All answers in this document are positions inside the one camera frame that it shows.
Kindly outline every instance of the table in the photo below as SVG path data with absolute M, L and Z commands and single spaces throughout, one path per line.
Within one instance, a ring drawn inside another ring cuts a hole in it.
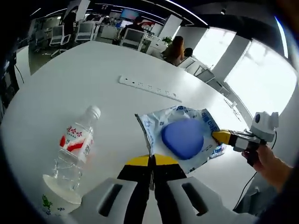
M 121 75 L 176 92 L 183 103 L 119 84 Z M 78 45 L 28 78 L 11 101 L 0 128 L 12 172 L 34 204 L 39 201 L 36 192 L 42 174 L 51 174 L 54 167 L 61 135 L 89 105 L 101 109 L 94 135 L 98 152 L 82 177 L 81 194 L 108 177 L 117 177 L 132 157 L 148 153 L 135 113 L 185 105 L 207 108 L 220 128 L 242 131 L 247 127 L 220 93 L 169 63 L 112 44 L 91 41 Z M 241 154 L 228 149 L 189 176 L 219 193 L 223 204 L 233 209 L 253 174 Z M 156 204 L 151 192 L 145 222 L 161 222 Z

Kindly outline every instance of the blue cushion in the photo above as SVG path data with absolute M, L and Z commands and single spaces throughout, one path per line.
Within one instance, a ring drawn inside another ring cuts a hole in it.
M 167 125 L 161 132 L 163 143 L 181 160 L 197 155 L 204 145 L 203 128 L 196 119 L 183 119 Z

